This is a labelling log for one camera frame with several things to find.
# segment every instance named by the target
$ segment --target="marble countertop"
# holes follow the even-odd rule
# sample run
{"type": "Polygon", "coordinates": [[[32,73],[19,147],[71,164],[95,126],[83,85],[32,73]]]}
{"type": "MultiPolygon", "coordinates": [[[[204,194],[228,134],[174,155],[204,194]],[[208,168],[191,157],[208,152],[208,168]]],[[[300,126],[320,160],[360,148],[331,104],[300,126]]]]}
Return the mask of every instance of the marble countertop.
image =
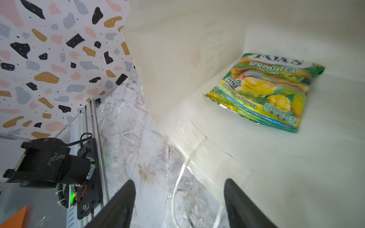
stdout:
{"type": "MultiPolygon", "coordinates": [[[[183,165],[149,115],[138,74],[132,74],[97,108],[109,196],[128,179],[136,187],[132,227],[174,227],[172,193],[183,165]]],[[[212,227],[219,202],[188,171],[175,197],[180,227],[212,227]]],[[[229,227],[226,210],[219,227],[229,227]]]]}

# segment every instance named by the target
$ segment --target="metal plate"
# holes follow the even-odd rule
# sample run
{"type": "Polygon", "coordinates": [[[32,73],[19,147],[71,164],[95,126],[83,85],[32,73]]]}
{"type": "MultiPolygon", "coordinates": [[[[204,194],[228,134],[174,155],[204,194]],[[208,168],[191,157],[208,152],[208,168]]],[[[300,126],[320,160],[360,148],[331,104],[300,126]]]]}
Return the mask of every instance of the metal plate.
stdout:
{"type": "Polygon", "coordinates": [[[86,157],[91,157],[95,160],[95,170],[93,176],[88,181],[87,189],[84,195],[77,204],[77,219],[79,220],[91,213],[91,211],[103,200],[95,138],[88,140],[84,149],[80,149],[77,152],[77,155],[83,155],[86,150],[89,150],[89,153],[86,154],[86,157]],[[89,208],[84,210],[82,207],[86,204],[89,204],[89,208]]]}

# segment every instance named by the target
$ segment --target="terrazzo pattern backdrop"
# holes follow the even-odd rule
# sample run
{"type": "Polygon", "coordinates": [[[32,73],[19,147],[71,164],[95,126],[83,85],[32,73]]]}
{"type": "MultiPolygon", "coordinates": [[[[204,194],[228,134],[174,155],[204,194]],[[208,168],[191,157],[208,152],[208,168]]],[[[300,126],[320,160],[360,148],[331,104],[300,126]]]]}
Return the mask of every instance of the terrazzo pattern backdrop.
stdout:
{"type": "Polygon", "coordinates": [[[52,137],[135,71],[126,0],[0,0],[0,132],[52,137]]]}

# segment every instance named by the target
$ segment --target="fox's candy package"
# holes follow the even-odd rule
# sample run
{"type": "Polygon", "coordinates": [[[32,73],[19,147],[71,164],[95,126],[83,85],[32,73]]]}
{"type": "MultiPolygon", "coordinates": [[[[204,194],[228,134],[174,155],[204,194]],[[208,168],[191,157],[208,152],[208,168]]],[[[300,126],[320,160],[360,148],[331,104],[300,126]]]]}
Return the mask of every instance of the fox's candy package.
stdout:
{"type": "Polygon", "coordinates": [[[310,84],[324,68],[246,53],[206,96],[254,122],[297,132],[310,84]]]}

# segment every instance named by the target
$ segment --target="white paper sheet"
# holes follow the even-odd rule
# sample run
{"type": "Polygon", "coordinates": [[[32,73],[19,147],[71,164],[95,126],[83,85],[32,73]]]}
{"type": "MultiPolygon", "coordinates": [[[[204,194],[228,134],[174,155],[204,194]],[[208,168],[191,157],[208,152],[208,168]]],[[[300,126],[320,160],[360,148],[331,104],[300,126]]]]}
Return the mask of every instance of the white paper sheet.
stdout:
{"type": "Polygon", "coordinates": [[[131,1],[123,34],[156,126],[218,200],[232,178],[279,227],[360,227],[364,9],[361,1],[131,1]],[[326,67],[297,134],[203,96],[244,52],[326,67]]]}

